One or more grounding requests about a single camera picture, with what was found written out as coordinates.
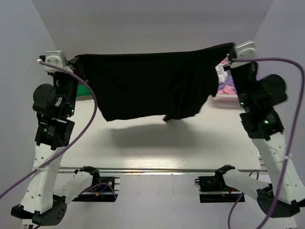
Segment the black t shirt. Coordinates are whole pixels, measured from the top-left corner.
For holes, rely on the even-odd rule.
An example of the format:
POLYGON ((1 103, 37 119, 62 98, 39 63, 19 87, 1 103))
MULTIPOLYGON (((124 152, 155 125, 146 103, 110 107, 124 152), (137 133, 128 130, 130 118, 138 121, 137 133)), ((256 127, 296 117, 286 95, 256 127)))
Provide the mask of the black t shirt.
POLYGON ((82 54, 71 63, 93 90, 106 121, 198 114, 218 89, 216 66, 233 49, 225 43, 189 52, 82 54))

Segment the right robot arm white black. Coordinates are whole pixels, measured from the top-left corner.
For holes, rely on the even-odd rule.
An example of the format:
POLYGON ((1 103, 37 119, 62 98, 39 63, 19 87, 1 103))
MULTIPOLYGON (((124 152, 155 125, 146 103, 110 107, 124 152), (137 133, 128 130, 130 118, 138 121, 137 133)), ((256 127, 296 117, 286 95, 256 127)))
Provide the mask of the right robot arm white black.
POLYGON ((242 125, 258 149, 271 179, 270 183, 249 177, 234 166, 225 165, 215 172, 220 190, 229 187, 250 196, 271 218, 294 216, 305 205, 305 187, 299 179, 285 144, 284 127, 274 109, 287 100, 286 84, 276 74, 257 80, 259 59, 231 59, 229 68, 241 107, 242 125))

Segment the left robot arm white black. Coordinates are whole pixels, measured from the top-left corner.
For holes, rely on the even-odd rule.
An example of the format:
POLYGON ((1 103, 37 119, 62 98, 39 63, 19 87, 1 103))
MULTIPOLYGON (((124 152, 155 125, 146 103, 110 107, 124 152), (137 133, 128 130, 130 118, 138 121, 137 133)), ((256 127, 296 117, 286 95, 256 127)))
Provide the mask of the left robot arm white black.
POLYGON ((101 179, 97 169, 82 167, 60 188, 55 181, 63 154, 75 143, 71 140, 78 84, 83 80, 69 67, 60 51, 46 52, 38 60, 53 78, 53 84, 42 84, 33 93, 33 110, 37 114, 33 169, 30 183, 12 216, 29 219, 36 228, 58 225, 67 206, 84 190, 96 190, 101 179))

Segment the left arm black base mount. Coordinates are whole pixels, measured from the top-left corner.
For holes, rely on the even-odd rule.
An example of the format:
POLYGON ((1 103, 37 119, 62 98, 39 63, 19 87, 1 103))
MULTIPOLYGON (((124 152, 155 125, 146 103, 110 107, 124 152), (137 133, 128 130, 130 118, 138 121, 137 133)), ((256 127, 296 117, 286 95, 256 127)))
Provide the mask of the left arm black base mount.
POLYGON ((79 194, 74 202, 115 202, 120 188, 120 177, 100 177, 94 187, 79 194))

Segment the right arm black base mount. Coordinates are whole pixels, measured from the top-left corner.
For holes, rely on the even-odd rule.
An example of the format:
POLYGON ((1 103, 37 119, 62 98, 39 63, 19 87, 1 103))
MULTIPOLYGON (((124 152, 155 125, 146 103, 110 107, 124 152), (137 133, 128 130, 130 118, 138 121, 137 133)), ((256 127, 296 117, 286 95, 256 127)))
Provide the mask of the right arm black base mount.
POLYGON ((224 192, 228 194, 238 191, 236 188, 221 183, 214 176, 200 176, 197 177, 194 182, 199 186, 201 192, 224 192))

